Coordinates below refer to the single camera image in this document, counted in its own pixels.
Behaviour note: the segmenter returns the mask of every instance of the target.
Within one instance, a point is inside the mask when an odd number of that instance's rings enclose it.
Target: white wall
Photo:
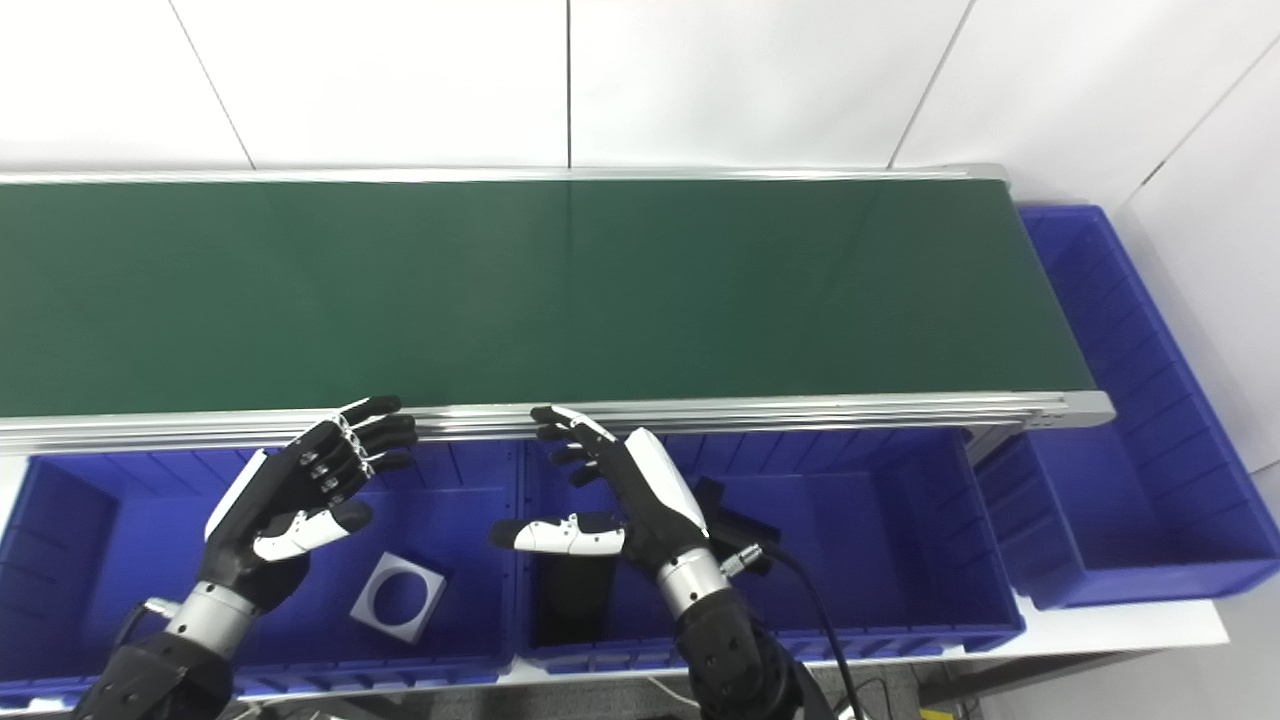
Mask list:
[[[1139,272],[1280,515],[1280,49],[1117,214]],[[995,720],[1270,717],[1280,579],[1219,603],[1231,643],[983,701]]]
[[[572,145],[995,161],[1019,199],[1114,209],[1277,32],[1271,0],[5,0],[0,170],[563,167]]]

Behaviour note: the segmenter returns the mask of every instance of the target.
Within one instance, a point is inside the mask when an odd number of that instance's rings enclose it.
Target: blue storage bin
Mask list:
[[[781,528],[808,568],[850,657],[979,651],[1023,632],[995,537],[964,456],[960,430],[827,430],[671,436],[690,483],[726,484],[723,507]],[[526,447],[525,516],[613,511],[603,482],[572,488],[548,447]],[[536,579],[525,557],[521,655],[552,671],[682,665],[657,588],[620,562],[605,638],[532,647]],[[733,584],[801,660],[831,657],[801,582],[785,566]]]
[[[515,652],[516,557],[489,547],[486,534],[516,512],[520,448],[424,443],[411,468],[375,477],[361,492],[374,523],[314,552],[301,589],[253,625],[236,656],[238,691],[495,679]],[[205,519],[248,455],[32,459],[0,543],[0,701],[78,694],[106,664],[133,603],[184,598]],[[384,551],[448,579],[417,644],[347,615]],[[147,619],[136,637],[160,626]]]
[[[1116,420],[1029,432],[978,478],[1037,607],[1212,598],[1280,569],[1280,533],[1102,210],[1023,220]]]

